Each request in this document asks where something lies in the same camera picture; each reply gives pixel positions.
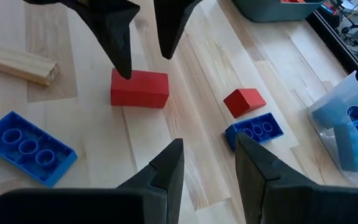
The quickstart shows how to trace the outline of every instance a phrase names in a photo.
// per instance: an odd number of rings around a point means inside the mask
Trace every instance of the red block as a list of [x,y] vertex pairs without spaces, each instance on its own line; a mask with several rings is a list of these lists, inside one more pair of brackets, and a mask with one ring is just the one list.
[[223,102],[234,118],[266,105],[265,100],[256,89],[234,90]]
[[168,75],[133,70],[132,78],[126,80],[113,69],[110,97],[114,106],[163,108],[169,97]]

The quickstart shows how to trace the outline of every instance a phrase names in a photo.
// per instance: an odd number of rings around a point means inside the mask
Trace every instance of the wooden block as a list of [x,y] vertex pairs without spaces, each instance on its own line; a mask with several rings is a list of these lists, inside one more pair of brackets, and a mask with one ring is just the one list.
[[47,58],[0,47],[0,72],[49,86],[59,68],[56,62]]
[[265,100],[256,89],[234,90],[223,102],[234,118],[266,105]]
[[132,71],[132,78],[122,78],[116,69],[111,75],[111,104],[163,108],[169,97],[168,75]]

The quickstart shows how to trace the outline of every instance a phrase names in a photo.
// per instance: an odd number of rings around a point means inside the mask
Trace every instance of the red cube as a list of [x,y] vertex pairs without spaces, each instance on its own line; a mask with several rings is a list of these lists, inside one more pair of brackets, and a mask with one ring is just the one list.
[[234,118],[266,105],[265,100],[256,89],[234,90],[223,102]]
[[163,108],[169,97],[168,75],[133,70],[132,78],[126,80],[113,69],[110,97],[114,106]]

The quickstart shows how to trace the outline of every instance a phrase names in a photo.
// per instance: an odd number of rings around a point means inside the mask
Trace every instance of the gray bin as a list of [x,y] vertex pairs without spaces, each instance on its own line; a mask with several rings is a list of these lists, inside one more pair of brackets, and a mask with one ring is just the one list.
[[325,1],[281,2],[281,0],[232,0],[240,12],[254,22],[306,19]]

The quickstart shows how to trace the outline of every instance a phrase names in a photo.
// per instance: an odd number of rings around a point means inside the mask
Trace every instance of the wooden table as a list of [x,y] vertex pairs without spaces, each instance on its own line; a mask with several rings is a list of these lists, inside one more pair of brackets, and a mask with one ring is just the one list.
[[[48,88],[0,73],[0,119],[14,110],[78,155],[56,187],[116,187],[183,138],[180,222],[244,223],[223,136],[236,121],[223,99],[236,88],[257,88],[267,102],[238,121],[272,112],[285,133],[265,147],[319,184],[348,185],[305,113],[346,73],[305,21],[256,24],[230,0],[204,0],[168,61],[152,0],[134,2],[133,67],[169,74],[163,110],[110,106],[112,63],[75,12],[0,0],[0,45],[48,57],[62,71]],[[0,159],[0,194],[19,187],[41,186]]]

